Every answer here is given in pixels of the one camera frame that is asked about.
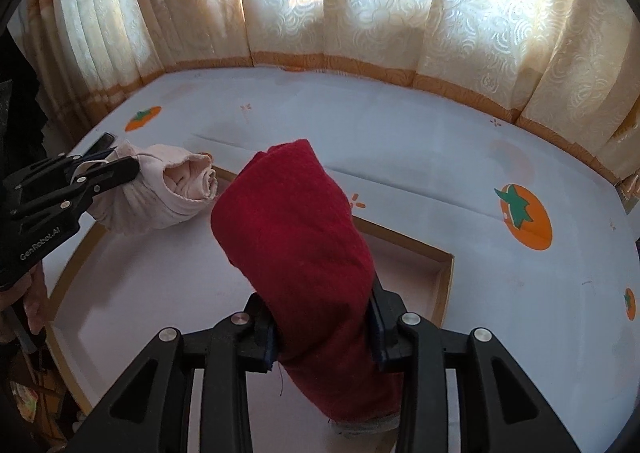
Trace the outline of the person's left hand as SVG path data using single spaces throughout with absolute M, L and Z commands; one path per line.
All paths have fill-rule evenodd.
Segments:
M 23 275 L 11 288 L 1 293 L 1 310 L 23 303 L 32 335 L 38 335 L 49 321 L 49 297 L 41 262 Z

